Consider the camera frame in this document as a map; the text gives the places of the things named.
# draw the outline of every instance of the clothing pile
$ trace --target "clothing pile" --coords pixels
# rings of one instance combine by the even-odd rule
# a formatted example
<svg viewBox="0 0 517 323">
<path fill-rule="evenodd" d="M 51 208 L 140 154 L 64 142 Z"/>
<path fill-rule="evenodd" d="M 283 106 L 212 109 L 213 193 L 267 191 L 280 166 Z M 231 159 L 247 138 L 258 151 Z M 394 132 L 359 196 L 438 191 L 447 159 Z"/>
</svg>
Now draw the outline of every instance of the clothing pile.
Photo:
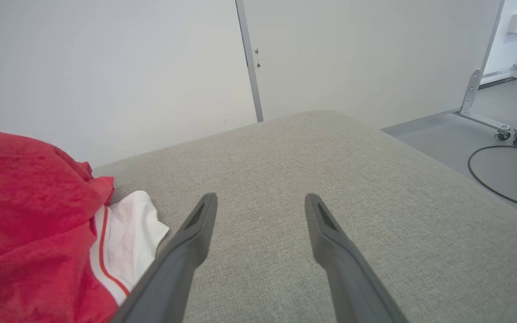
<svg viewBox="0 0 517 323">
<path fill-rule="evenodd" d="M 0 133 L 0 322 L 108 321 L 168 227 L 137 191 L 61 149 Z"/>
</svg>

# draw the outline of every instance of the white wall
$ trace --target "white wall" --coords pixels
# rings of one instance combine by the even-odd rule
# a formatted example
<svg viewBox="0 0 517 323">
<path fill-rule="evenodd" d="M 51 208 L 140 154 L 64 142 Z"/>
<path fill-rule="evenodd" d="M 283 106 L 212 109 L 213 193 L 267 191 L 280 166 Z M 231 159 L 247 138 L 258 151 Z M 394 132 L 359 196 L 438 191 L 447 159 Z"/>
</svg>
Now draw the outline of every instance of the white wall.
<svg viewBox="0 0 517 323">
<path fill-rule="evenodd" d="M 264 118 L 331 109 L 382 128 L 457 110 L 499 4 L 245 0 Z"/>
<path fill-rule="evenodd" d="M 512 15 L 517 14 L 517 0 L 505 0 L 500 17 L 500 25 L 496 30 L 496 37 L 492 43 L 492 50 L 484 74 L 496 71 L 505 71 L 517 64 L 517 34 L 508 33 L 508 26 Z M 513 73 L 505 73 L 484 78 L 482 84 L 509 78 Z"/>
<path fill-rule="evenodd" d="M 100 166 L 256 122 L 234 0 L 0 0 L 0 131 Z"/>
</svg>

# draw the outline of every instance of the gray sofa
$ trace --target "gray sofa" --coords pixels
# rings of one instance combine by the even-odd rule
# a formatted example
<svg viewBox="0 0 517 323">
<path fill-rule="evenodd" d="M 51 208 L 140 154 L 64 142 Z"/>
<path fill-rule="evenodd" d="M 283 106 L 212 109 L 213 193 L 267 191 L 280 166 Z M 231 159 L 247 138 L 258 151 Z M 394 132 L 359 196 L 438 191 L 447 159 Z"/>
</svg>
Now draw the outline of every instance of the gray sofa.
<svg viewBox="0 0 517 323">
<path fill-rule="evenodd" d="M 184 322 L 335 322 L 304 196 L 324 200 L 410 322 L 517 322 L 517 210 L 350 117 L 308 112 L 99 167 L 171 228 L 216 192 Z"/>
</svg>

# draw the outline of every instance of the cable on floor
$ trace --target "cable on floor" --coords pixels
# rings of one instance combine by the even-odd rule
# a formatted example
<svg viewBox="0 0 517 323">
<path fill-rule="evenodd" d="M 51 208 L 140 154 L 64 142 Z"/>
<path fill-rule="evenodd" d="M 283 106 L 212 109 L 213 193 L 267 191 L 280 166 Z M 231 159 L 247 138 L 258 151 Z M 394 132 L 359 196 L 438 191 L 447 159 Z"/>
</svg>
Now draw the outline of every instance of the cable on floor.
<svg viewBox="0 0 517 323">
<path fill-rule="evenodd" d="M 476 176 L 476 174 L 472 170 L 472 167 L 470 166 L 470 162 L 472 161 L 472 157 L 474 157 L 474 155 L 476 155 L 476 153 L 478 153 L 480 151 L 483 151 L 484 149 L 490 149 L 490 148 L 516 148 L 517 149 L 517 146 L 502 146 L 502 145 L 498 145 L 498 146 L 488 146 L 488 147 L 480 148 L 480 149 L 476 150 L 474 153 L 472 153 L 472 155 L 470 155 L 470 158 L 468 158 L 468 170 L 470 171 L 470 174 L 472 174 L 472 176 L 474 176 L 474 178 L 480 184 L 484 185 L 485 188 L 488 188 L 488 190 L 491 190 L 492 192 L 496 193 L 499 196 L 502 196 L 503 198 L 505 198 L 505 199 L 507 199 L 509 201 L 517 203 L 517 200 L 515 200 L 515 199 L 513 199 L 511 197 L 505 196 L 504 194 L 501 194 L 500 192 L 498 192 L 495 189 L 493 189 L 490 186 L 488 186 L 488 184 L 486 184 L 485 182 L 482 182 L 482 180 L 480 178 L 478 178 L 478 176 Z"/>
</svg>

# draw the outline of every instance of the red fabric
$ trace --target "red fabric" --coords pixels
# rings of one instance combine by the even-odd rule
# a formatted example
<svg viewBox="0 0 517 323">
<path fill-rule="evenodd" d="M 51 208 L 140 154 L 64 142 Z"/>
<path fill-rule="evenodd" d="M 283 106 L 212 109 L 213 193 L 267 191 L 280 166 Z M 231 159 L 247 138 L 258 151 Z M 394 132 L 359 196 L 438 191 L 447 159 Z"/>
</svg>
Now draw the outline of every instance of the red fabric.
<svg viewBox="0 0 517 323">
<path fill-rule="evenodd" d="M 93 215 L 113 178 L 0 133 L 0 322 L 103 322 L 117 303 L 92 273 Z"/>
</svg>

